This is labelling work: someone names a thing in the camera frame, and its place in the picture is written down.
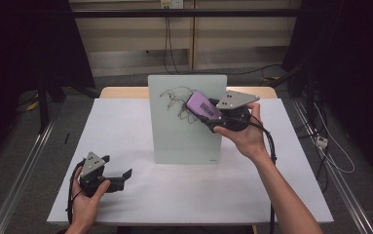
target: hand-mounted device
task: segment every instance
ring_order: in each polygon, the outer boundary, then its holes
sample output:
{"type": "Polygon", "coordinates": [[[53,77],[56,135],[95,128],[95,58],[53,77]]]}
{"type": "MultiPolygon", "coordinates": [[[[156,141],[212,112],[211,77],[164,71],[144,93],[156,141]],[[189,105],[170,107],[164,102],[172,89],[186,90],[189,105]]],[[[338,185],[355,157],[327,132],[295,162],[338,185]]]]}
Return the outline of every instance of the hand-mounted device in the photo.
{"type": "Polygon", "coordinates": [[[235,91],[226,91],[220,99],[207,99],[195,91],[186,102],[186,107],[213,132],[216,126],[238,132],[249,125],[250,112],[246,105],[259,100],[259,96],[235,91]]]}
{"type": "Polygon", "coordinates": [[[92,197],[97,190],[97,188],[101,185],[102,182],[105,180],[110,180],[110,186],[108,187],[106,193],[113,193],[117,191],[123,191],[125,188],[125,181],[131,177],[132,169],[125,172],[121,177],[105,177],[103,176],[104,165],[110,161],[110,156],[106,155],[102,158],[98,157],[93,152],[90,152],[87,156],[87,159],[83,159],[82,162],[77,164],[76,168],[73,171],[73,174],[70,178],[70,187],[68,190],[68,205],[67,205],[67,215],[68,221],[71,224],[73,213],[72,213],[72,206],[73,201],[77,197],[78,194],[84,192],[88,197],[92,197]],[[80,172],[80,186],[82,190],[72,197],[73,192],[73,182],[74,176],[76,175],[76,171],[79,167],[83,166],[82,171],[80,172]]]}

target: hand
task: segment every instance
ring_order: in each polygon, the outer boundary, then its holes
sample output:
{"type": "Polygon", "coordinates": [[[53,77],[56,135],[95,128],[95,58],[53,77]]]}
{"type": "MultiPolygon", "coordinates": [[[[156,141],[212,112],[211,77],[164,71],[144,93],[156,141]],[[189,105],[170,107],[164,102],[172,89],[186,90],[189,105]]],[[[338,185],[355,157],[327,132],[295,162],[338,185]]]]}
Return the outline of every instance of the hand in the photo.
{"type": "MultiPolygon", "coordinates": [[[[251,109],[252,116],[256,117],[256,119],[251,117],[250,122],[256,125],[262,125],[262,122],[258,122],[261,121],[260,104],[258,102],[253,102],[248,104],[247,107],[251,109]]],[[[240,132],[233,132],[219,126],[216,126],[213,130],[229,138],[236,145],[240,153],[252,161],[258,157],[268,155],[263,132],[256,127],[248,126],[240,132]]]]}
{"type": "Polygon", "coordinates": [[[84,192],[81,192],[82,188],[78,181],[82,169],[83,167],[78,168],[74,176],[73,197],[78,195],[73,202],[73,221],[66,233],[89,233],[97,217],[100,199],[110,186],[110,180],[105,180],[91,198],[87,197],[84,192]]]}

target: person's right arm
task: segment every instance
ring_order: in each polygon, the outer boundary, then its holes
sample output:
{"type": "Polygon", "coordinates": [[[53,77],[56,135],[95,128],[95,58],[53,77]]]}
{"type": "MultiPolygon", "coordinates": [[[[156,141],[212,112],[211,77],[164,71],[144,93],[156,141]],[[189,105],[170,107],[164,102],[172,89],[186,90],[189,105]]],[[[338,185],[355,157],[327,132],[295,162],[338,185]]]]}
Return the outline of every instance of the person's right arm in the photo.
{"type": "MultiPolygon", "coordinates": [[[[260,120],[259,103],[251,103],[248,107],[252,109],[252,115],[260,120]]],[[[256,119],[252,117],[251,122],[262,124],[256,119]]],[[[222,127],[215,127],[214,130],[229,138],[240,153],[256,166],[277,214],[282,233],[322,233],[313,215],[272,162],[265,148],[262,131],[253,126],[248,126],[240,132],[232,132],[222,127]]]]}

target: gray carpet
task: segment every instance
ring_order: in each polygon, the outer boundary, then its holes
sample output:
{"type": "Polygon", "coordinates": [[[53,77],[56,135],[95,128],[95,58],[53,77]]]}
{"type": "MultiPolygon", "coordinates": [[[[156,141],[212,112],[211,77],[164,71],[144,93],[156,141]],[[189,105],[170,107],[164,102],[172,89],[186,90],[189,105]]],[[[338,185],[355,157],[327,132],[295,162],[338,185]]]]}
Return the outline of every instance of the gray carpet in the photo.
{"type": "MultiPolygon", "coordinates": [[[[222,70],[222,72],[236,72],[235,69],[222,70]]],[[[264,76],[279,76],[278,69],[266,69],[264,76]]],[[[257,86],[261,84],[261,74],[250,73],[239,76],[229,76],[230,86],[257,86]]],[[[122,77],[96,78],[99,92],[107,86],[146,86],[147,75],[133,75],[122,77]]],[[[60,105],[59,117],[53,128],[52,134],[34,168],[32,177],[27,182],[24,192],[7,226],[6,233],[56,233],[60,226],[46,222],[51,206],[56,198],[56,190],[62,183],[71,157],[74,154],[80,135],[90,114],[93,100],[74,91],[65,89],[67,99],[65,103],[50,103],[51,110],[60,105]]],[[[277,88],[277,93],[282,98],[294,128],[302,126],[302,122],[295,111],[292,99],[288,97],[285,85],[277,88]]],[[[355,163],[355,172],[344,175],[346,181],[354,192],[357,200],[363,206],[373,224],[373,169],[362,156],[359,147],[351,142],[337,121],[336,117],[326,108],[328,127],[331,134],[349,152],[355,163]]],[[[18,115],[10,134],[7,136],[0,149],[0,206],[19,174],[23,162],[26,160],[31,147],[37,137],[39,129],[38,109],[23,112],[18,115]]],[[[298,132],[299,136],[305,135],[304,130],[298,132]]],[[[308,160],[316,172],[319,167],[317,152],[308,137],[300,138],[308,160]]],[[[348,168],[350,163],[333,142],[329,143],[330,153],[336,158],[341,168],[348,168]]],[[[322,188],[325,184],[325,171],[320,173],[318,179],[322,188]]],[[[325,233],[359,233],[350,216],[343,200],[341,199],[334,182],[329,179],[327,189],[323,193],[335,221],[323,224],[325,233]]],[[[258,225],[259,233],[268,233],[267,224],[258,225]]],[[[92,233],[116,233],[115,227],[95,227],[92,233]]]]}

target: small white board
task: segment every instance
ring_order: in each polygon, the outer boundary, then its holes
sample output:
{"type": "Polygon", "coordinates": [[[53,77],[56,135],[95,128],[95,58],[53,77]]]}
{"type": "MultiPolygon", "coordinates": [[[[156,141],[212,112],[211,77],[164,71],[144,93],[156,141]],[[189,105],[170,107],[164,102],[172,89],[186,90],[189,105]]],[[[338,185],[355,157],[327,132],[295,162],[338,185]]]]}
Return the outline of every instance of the small white board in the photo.
{"type": "Polygon", "coordinates": [[[192,114],[182,111],[182,105],[194,90],[207,98],[220,99],[226,92],[227,77],[151,75],[148,82],[156,163],[219,163],[221,135],[194,121],[192,114]]]}

